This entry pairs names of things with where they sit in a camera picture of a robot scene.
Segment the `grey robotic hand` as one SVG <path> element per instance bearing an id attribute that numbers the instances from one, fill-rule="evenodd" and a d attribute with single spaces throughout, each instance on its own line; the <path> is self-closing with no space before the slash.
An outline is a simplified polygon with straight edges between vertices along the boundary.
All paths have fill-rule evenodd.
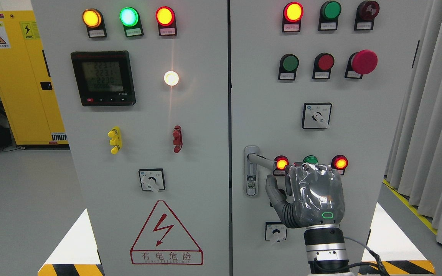
<path id="1" fill-rule="evenodd" d="M 289 186 L 293 203 L 277 187 L 273 175 L 266 178 L 266 193 L 280 219 L 288 228 L 340 224 L 344 218 L 345 200 L 341 176 L 330 165 L 304 163 L 290 166 Z"/>

